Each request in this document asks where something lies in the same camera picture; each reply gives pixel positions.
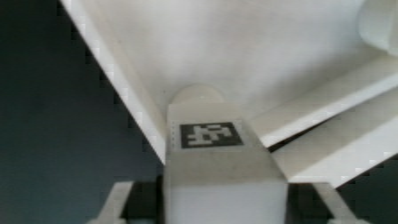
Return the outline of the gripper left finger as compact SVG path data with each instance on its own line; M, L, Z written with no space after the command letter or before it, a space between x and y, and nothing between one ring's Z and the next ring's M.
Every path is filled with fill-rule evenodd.
M157 183L117 182L96 217L85 224L157 224Z

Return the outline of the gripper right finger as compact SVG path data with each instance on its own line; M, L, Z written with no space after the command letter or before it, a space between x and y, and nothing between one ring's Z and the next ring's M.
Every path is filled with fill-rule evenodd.
M372 224L354 214L329 183L292 184L286 207L286 224Z

